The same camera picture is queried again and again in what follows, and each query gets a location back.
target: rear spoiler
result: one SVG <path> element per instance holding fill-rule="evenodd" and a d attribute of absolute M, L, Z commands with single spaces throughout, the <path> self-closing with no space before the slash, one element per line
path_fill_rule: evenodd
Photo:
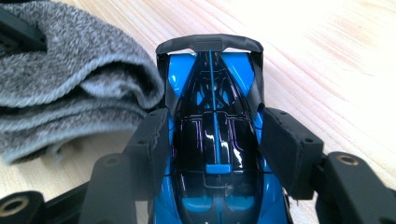
<path fill-rule="evenodd" d="M 239 35 L 187 35 L 161 43 L 155 50 L 157 55 L 173 51 L 192 49 L 198 51 L 224 51 L 227 48 L 243 49 L 262 53 L 258 41 Z"/>

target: light wood surface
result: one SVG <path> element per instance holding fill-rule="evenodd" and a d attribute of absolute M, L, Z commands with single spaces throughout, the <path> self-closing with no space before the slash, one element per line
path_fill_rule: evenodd
<path fill-rule="evenodd" d="M 366 160 L 396 189 L 396 3 L 394 1 L 63 0 L 155 48 L 193 34 L 244 35 L 262 43 L 267 106 L 291 113 L 325 142 Z M 0 198 L 40 190 L 51 199 L 90 178 L 94 162 L 120 152 L 130 133 L 70 144 L 61 162 L 0 166 Z M 295 223 L 317 223 L 313 202 L 291 202 Z M 139 220 L 146 217 L 144 205 Z"/>

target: toy car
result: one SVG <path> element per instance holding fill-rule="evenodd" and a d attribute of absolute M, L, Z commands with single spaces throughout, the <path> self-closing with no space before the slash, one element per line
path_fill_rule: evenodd
<path fill-rule="evenodd" d="M 172 149 L 150 222 L 291 222 L 289 201 L 258 150 L 262 51 L 235 35 L 191 35 L 157 48 Z"/>

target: screw hole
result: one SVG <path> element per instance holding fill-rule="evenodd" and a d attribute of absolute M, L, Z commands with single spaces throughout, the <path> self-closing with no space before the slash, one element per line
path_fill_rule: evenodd
<path fill-rule="evenodd" d="M 0 205 L 0 217 L 8 217 L 20 212 L 29 203 L 29 198 L 19 196 Z"/>
<path fill-rule="evenodd" d="M 120 159 L 117 157 L 111 157 L 105 160 L 105 166 L 115 166 L 120 163 Z"/>
<path fill-rule="evenodd" d="M 356 159 L 354 159 L 350 156 L 346 156 L 346 155 L 340 155 L 337 157 L 337 159 L 346 165 L 358 165 L 359 164 L 359 162 Z"/>

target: wood grain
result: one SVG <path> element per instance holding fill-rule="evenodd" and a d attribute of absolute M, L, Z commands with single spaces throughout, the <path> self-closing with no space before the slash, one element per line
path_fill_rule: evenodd
<path fill-rule="evenodd" d="M 324 140 L 326 152 L 363 158 L 396 189 L 394 1 L 63 2 L 121 28 L 153 60 L 160 43 L 182 35 L 224 33 L 259 40 L 265 48 L 266 105 L 291 113 Z M 0 197 L 35 189 L 53 198 L 88 180 L 94 161 L 121 151 L 129 136 L 78 140 L 83 149 L 56 166 L 43 160 L 1 165 Z M 291 205 L 295 223 L 318 222 L 313 202 Z"/>

